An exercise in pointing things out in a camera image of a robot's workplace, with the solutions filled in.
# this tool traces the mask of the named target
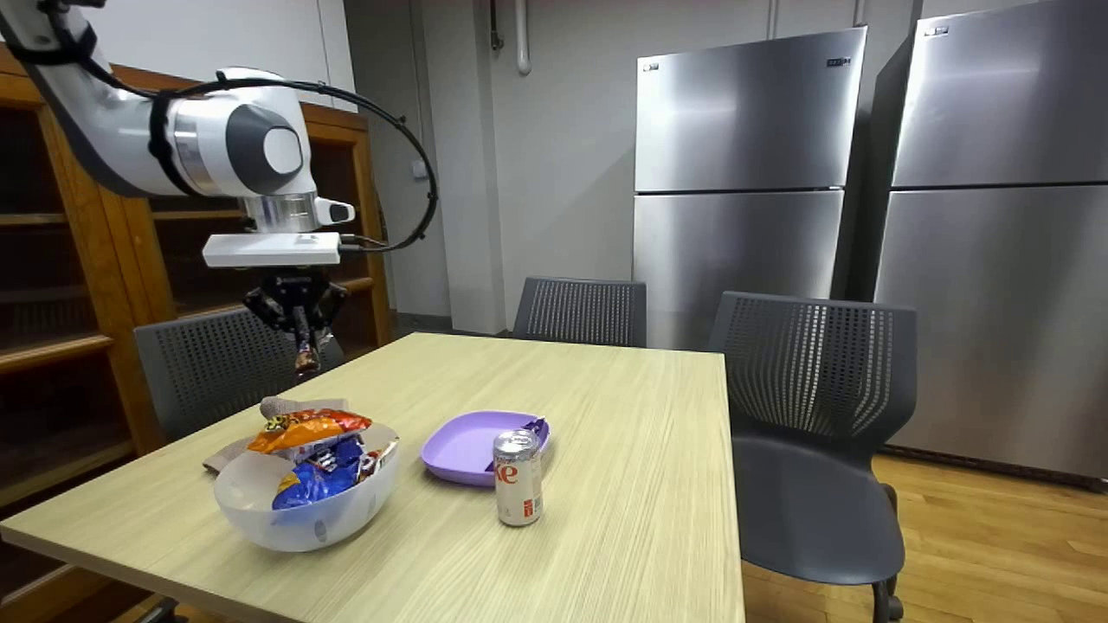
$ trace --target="aluminum can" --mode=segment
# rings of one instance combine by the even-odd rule
[[[496,512],[501,525],[531,525],[545,515],[541,441],[531,429],[497,433],[493,444]]]

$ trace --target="refrigerator door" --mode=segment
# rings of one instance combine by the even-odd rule
[[[893,444],[1108,478],[1108,187],[895,190],[875,300],[917,308]]]
[[[865,31],[637,62],[637,190],[846,187]]]
[[[647,195],[632,205],[632,278],[647,345],[704,350],[725,292],[830,292],[840,190]]]
[[[1108,2],[917,23],[893,187],[1108,180]]]

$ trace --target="wooden shelf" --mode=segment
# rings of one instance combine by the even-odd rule
[[[128,458],[132,444],[123,433],[111,433],[105,425],[68,425],[48,441],[29,441],[29,446],[3,446],[0,509],[63,487]]]
[[[0,303],[84,300],[84,299],[89,299],[84,285],[74,285],[74,286],[36,286],[36,292],[0,292]]]
[[[0,228],[42,228],[42,224],[64,224],[64,215],[60,210],[0,215]]]
[[[29,345],[17,352],[0,352],[0,374],[48,367],[48,365],[89,358],[100,350],[111,350],[107,335],[76,335],[76,340],[63,340],[63,343]]]
[[[246,210],[150,210],[152,223],[250,223]]]

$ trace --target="wooden table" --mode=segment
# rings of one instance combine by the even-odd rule
[[[383,512],[316,553],[232,532],[202,459],[250,408],[0,525],[0,536],[227,621],[740,621],[725,359],[710,352],[409,335],[288,391],[346,399],[400,437]],[[547,515],[434,480],[419,446],[476,408],[550,418]]]

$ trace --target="snack bag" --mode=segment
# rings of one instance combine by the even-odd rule
[[[340,413],[340,408],[300,408],[266,418],[266,429],[254,437],[250,451],[255,455],[300,455],[303,446],[352,437],[370,429],[373,418]]]
[[[294,472],[278,483],[273,509],[300,509],[318,497],[352,487],[364,475],[364,441],[340,437],[331,444],[311,446]]]

